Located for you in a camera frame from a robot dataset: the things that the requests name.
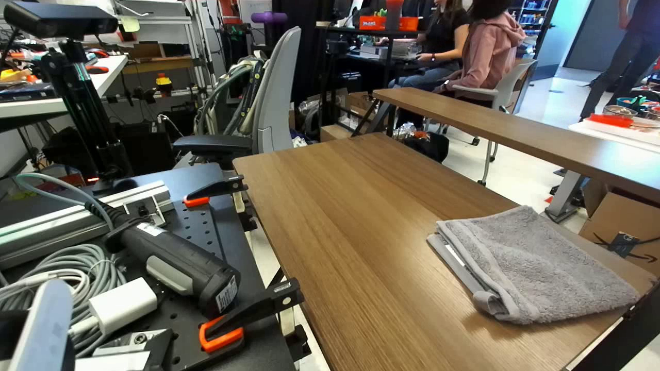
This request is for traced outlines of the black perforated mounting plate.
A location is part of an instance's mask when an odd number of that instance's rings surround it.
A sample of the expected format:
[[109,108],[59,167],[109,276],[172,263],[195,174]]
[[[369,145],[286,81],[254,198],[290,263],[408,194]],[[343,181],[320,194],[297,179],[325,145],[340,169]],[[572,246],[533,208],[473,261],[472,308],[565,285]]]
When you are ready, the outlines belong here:
[[195,344],[202,359],[183,371],[217,366],[233,357],[248,341],[260,341],[274,329],[274,315],[298,303],[298,287],[286,281],[277,287],[240,298],[240,274],[220,256],[198,248],[138,214],[104,207],[112,228],[107,250],[125,250],[144,269],[168,290],[191,296],[204,321],[195,327]]

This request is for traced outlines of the silver aluminium rail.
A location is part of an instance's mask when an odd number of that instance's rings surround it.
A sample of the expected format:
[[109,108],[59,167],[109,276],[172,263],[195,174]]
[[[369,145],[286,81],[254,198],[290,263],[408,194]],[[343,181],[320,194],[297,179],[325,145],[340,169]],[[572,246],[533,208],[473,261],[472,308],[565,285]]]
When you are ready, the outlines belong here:
[[[102,195],[102,201],[139,214],[154,225],[164,223],[172,211],[168,188],[163,181],[151,181],[132,190]],[[12,268],[38,259],[58,248],[75,246],[107,233],[102,219],[91,214],[84,207],[68,207],[40,217],[32,217],[0,228],[0,268]]]

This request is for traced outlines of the grey towel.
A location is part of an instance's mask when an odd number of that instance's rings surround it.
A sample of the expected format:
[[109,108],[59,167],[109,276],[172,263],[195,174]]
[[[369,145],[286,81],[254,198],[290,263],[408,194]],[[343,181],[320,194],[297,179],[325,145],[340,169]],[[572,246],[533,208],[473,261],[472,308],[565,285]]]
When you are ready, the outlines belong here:
[[622,258],[530,207],[439,221],[427,246],[462,283],[472,304],[499,321],[552,323],[624,310],[642,298],[614,269]]

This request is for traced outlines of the white desk with clutter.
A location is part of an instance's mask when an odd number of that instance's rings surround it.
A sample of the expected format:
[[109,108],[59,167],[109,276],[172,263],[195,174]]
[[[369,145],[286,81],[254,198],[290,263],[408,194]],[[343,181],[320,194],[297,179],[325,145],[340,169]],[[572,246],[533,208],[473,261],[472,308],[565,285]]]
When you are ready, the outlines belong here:
[[[92,73],[89,81],[99,96],[120,78],[125,63],[125,53],[110,53],[91,62],[91,68],[96,73]],[[43,78],[23,78],[0,86],[0,132],[63,113],[66,106],[62,96]]]

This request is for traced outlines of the grey office chair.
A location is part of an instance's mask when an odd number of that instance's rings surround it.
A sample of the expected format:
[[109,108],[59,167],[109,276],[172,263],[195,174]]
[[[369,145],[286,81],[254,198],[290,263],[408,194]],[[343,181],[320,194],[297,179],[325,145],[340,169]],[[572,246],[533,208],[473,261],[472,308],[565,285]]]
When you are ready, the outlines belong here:
[[290,91],[301,28],[286,28],[267,58],[246,56],[233,63],[193,116],[193,132],[175,150],[207,156],[227,167],[234,156],[293,146]]

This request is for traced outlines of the cardboard box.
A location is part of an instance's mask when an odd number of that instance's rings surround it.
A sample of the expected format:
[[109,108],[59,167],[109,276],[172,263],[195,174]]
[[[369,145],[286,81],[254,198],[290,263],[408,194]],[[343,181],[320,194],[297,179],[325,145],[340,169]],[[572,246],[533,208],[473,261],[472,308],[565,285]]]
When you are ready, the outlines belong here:
[[660,276],[660,208],[607,192],[580,231],[581,236],[607,248],[618,234],[632,242],[624,259]]

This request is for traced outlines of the long wooden bench table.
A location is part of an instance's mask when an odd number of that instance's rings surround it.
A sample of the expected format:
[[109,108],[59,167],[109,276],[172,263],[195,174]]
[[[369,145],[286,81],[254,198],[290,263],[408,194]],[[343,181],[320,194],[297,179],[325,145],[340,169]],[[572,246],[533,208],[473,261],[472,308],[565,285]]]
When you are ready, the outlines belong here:
[[373,96],[595,181],[603,181],[622,194],[650,201],[660,199],[657,152],[500,113],[413,86],[376,89]]

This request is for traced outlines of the person in pink hoodie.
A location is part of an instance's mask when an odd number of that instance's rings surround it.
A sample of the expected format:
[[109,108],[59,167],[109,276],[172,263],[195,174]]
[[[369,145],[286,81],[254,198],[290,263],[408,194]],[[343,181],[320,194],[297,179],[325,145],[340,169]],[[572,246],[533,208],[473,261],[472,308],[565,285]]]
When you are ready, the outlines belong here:
[[517,47],[526,39],[510,12],[512,0],[472,0],[470,27],[462,47],[462,69],[454,77],[406,78],[400,86],[454,91],[456,86],[495,89],[513,68]]

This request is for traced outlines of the black orange rear clamp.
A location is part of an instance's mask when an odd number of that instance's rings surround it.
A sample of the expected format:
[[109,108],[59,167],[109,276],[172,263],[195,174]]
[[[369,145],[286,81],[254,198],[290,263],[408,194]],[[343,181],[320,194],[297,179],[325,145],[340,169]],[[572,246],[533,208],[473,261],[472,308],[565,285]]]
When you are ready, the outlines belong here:
[[220,179],[220,181],[214,181],[210,186],[204,186],[191,194],[187,194],[183,198],[183,207],[187,211],[193,211],[193,208],[202,208],[205,207],[214,195],[225,195],[225,194],[233,194],[233,192],[240,192],[246,188],[242,184],[242,178],[236,175],[236,178],[229,178],[229,179]]

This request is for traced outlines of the black orange front clamp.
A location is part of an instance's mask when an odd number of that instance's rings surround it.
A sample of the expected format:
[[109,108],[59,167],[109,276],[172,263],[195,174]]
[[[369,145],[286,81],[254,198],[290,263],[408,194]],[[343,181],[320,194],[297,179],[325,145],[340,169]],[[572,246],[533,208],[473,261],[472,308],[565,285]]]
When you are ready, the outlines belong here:
[[198,344],[205,355],[219,352],[236,344],[246,335],[249,323],[272,317],[301,301],[302,294],[294,278],[272,285],[225,315],[202,321],[198,326]]

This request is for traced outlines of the light grey chair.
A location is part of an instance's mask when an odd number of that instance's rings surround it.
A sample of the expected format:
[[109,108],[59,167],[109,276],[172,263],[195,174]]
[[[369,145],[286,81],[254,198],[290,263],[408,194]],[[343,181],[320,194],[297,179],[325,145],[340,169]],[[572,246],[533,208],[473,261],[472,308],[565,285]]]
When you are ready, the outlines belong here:
[[500,113],[516,113],[533,66],[533,60],[520,58],[495,89],[458,86],[456,96],[462,100],[478,100]]

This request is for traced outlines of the person in black top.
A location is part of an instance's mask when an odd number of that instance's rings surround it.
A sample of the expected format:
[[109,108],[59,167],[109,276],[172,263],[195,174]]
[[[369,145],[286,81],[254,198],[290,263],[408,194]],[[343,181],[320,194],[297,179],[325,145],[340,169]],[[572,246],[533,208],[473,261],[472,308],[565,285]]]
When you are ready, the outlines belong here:
[[408,81],[441,81],[462,68],[470,16],[462,0],[404,0],[404,16],[420,16],[420,51],[406,73]]

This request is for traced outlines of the black orange clamp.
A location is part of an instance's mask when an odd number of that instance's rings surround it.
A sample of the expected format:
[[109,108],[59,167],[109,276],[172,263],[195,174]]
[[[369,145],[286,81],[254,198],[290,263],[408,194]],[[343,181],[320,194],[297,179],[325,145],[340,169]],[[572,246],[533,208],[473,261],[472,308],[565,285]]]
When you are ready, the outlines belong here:
[[229,178],[229,179],[220,179],[220,181],[214,181],[210,186],[204,186],[191,194],[187,194],[183,198],[183,207],[187,211],[193,211],[193,208],[202,208],[205,207],[214,195],[225,195],[225,194],[233,194],[233,192],[240,192],[246,188],[242,184],[242,178],[236,175],[236,178]]
[[301,301],[302,294],[294,278],[272,285],[225,315],[202,321],[198,326],[198,344],[205,355],[219,352],[236,344],[246,335],[249,323],[272,317]]

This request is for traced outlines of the white power adapter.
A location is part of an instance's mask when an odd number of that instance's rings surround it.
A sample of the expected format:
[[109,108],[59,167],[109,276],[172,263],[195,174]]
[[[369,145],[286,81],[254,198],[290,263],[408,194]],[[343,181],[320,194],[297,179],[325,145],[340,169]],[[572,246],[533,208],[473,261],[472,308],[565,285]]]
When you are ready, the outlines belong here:
[[156,310],[156,292],[144,278],[134,278],[122,287],[101,292],[89,308],[102,333],[110,333]]

